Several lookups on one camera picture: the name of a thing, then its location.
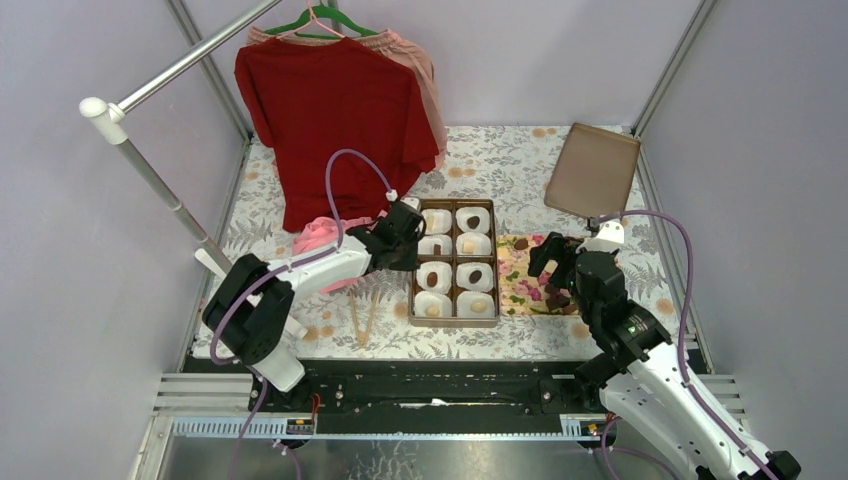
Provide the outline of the wooden tongs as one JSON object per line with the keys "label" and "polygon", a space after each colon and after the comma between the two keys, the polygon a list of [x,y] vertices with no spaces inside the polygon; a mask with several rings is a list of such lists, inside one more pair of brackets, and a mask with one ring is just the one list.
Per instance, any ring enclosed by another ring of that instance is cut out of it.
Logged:
{"label": "wooden tongs", "polygon": [[353,287],[348,289],[350,313],[354,327],[355,340],[357,346],[361,349],[365,349],[369,345],[371,332],[373,330],[373,323],[381,296],[381,287],[377,287],[373,291],[362,295],[360,295]]}

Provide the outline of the floral chocolate tray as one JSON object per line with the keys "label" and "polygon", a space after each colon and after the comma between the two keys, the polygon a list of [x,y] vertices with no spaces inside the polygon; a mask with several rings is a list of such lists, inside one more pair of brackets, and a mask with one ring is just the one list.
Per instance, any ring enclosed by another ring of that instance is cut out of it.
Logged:
{"label": "floral chocolate tray", "polygon": [[502,313],[511,316],[578,314],[578,306],[568,291],[550,283],[556,269],[554,262],[549,262],[538,277],[528,274],[530,250],[540,246],[545,238],[542,234],[498,237],[496,253]]}

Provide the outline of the gold chocolate box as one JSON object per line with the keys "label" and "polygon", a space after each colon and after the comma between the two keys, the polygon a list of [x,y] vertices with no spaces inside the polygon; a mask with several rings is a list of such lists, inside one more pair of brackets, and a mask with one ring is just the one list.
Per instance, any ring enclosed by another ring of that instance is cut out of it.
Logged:
{"label": "gold chocolate box", "polygon": [[492,328],[500,320],[494,203],[423,199],[425,233],[409,287],[416,327]]}

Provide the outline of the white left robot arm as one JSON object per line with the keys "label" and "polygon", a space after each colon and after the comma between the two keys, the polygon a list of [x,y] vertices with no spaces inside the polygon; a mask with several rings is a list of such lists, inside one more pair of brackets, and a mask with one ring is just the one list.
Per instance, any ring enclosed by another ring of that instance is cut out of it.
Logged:
{"label": "white left robot arm", "polygon": [[418,209],[395,201],[376,222],[348,229],[339,245],[274,264],[246,254],[208,300],[202,322],[236,360],[272,385],[272,398],[282,408],[299,410],[311,387],[304,366],[282,342],[295,301],[374,271],[416,270],[425,226]]}

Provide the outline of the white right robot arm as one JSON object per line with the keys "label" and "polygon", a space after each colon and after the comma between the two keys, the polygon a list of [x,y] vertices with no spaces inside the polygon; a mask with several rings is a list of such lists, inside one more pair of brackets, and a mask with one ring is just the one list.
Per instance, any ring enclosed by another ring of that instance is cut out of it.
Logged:
{"label": "white right robot arm", "polygon": [[633,300],[616,255],[617,221],[592,226],[586,239],[552,232],[529,251],[528,274],[565,289],[601,352],[581,365],[573,386],[583,410],[602,408],[635,428],[680,479],[796,479],[788,451],[757,440],[686,362],[668,330]]}

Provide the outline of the pink cloth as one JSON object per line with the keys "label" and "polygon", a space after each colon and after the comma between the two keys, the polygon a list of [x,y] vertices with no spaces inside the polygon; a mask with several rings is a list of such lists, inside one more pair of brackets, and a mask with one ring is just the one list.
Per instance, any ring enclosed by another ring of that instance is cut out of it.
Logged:
{"label": "pink cloth", "polygon": [[[341,220],[342,231],[350,228],[370,225],[373,219],[371,217],[360,217],[350,220]],[[318,248],[325,247],[329,244],[335,244],[338,240],[339,227],[331,217],[318,217],[312,222],[305,225],[301,233],[294,238],[292,242],[292,253],[299,255],[304,252],[312,251]],[[359,277],[341,280],[335,282],[324,289],[320,290],[323,294],[329,294],[340,290],[344,287],[355,285],[359,282]]]}

